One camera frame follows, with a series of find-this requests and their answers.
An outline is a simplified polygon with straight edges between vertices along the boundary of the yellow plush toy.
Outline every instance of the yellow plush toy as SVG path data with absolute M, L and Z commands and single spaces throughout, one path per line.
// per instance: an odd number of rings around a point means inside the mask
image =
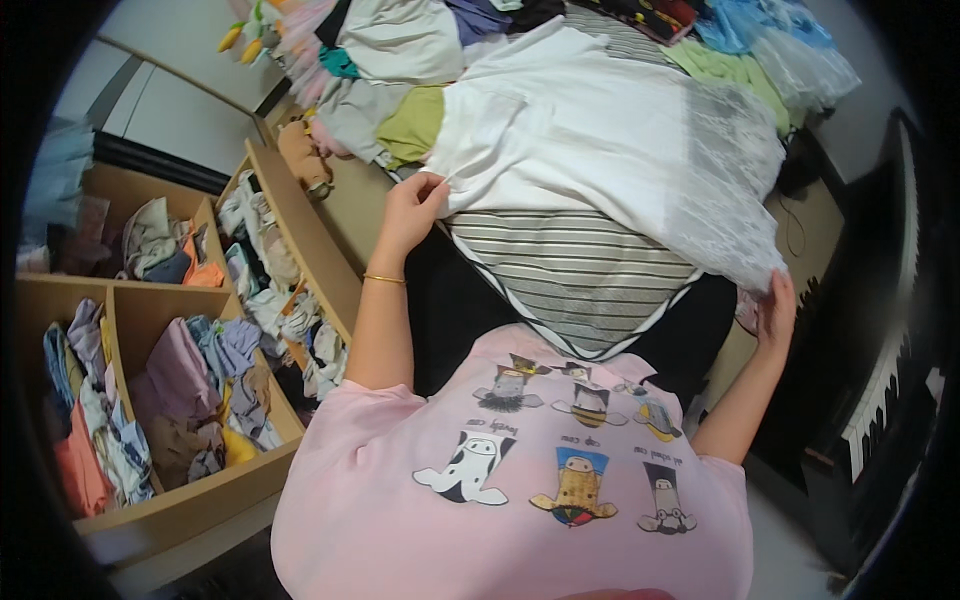
M 290 172 L 307 195 L 315 200 L 323 200 L 330 195 L 330 190 L 333 189 L 333 173 L 317 155 L 310 136 L 306 134 L 306 124 L 303 121 L 292 121 L 281 129 L 276 137 L 276 144 Z

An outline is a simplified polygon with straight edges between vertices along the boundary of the open drawer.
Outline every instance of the open drawer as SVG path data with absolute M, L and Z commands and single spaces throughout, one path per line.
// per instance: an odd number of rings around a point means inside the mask
M 241 170 L 255 170 L 307 284 L 349 344 L 359 306 L 359 277 L 330 239 L 282 157 L 250 142 L 248 151 Z M 110 200 L 107 222 L 111 227 L 122 227 L 140 206 L 165 196 L 172 217 L 194 219 L 198 227 L 211 228 L 206 238 L 208 260 L 228 272 L 213 203 L 203 192 L 103 164 L 86 174 L 84 191 Z M 83 298 L 104 305 L 119 401 L 128 419 L 136 418 L 128 384 L 143 371 L 172 319 L 243 315 L 229 276 L 219 288 L 46 274 L 20 274 L 15 285 L 20 366 L 33 411 L 32 425 L 42 440 L 46 436 L 41 400 L 51 387 L 45 374 L 43 333 L 52 322 L 66 329 Z M 266 365 L 259 349 L 254 357 Z M 282 445 L 170 491 L 164 491 L 154 475 L 155 497 L 74 521 L 94 559 L 109 567 L 110 580 L 123 595 L 137 596 L 170 583 L 272 522 L 304 428 L 272 376 L 268 385 L 268 417 Z M 45 466 L 59 481 L 52 446 L 46 450 Z

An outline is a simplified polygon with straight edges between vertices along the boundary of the piano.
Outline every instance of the piano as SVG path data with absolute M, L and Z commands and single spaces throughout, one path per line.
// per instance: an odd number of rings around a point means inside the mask
M 925 382 L 950 343 L 917 139 L 895 112 L 882 166 L 847 186 L 855 206 L 824 280 L 802 295 L 783 377 L 744 463 L 849 578 L 924 457 L 938 408 Z

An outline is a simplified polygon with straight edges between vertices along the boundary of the hand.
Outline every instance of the hand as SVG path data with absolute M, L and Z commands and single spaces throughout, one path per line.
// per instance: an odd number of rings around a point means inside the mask
M 793 279 L 774 270 L 770 279 L 770 294 L 757 306 L 757 349 L 764 354 L 774 353 L 786 359 L 796 317 L 797 299 L 794 296 Z
M 443 180 L 435 173 L 421 171 L 387 192 L 383 226 L 371 258 L 371 273 L 374 263 L 394 271 L 399 266 L 402 271 L 407 254 L 430 232 L 450 194 L 450 186 Z

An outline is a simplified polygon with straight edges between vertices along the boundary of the bracelet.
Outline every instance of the bracelet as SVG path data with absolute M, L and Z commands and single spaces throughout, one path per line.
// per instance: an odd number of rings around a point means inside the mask
M 406 279 L 394 279 L 393 277 L 381 277 L 377 275 L 371 275 L 369 273 L 363 274 L 364 279 L 376 279 L 377 281 L 390 281 L 391 283 L 399 283 L 400 285 L 406 285 Z

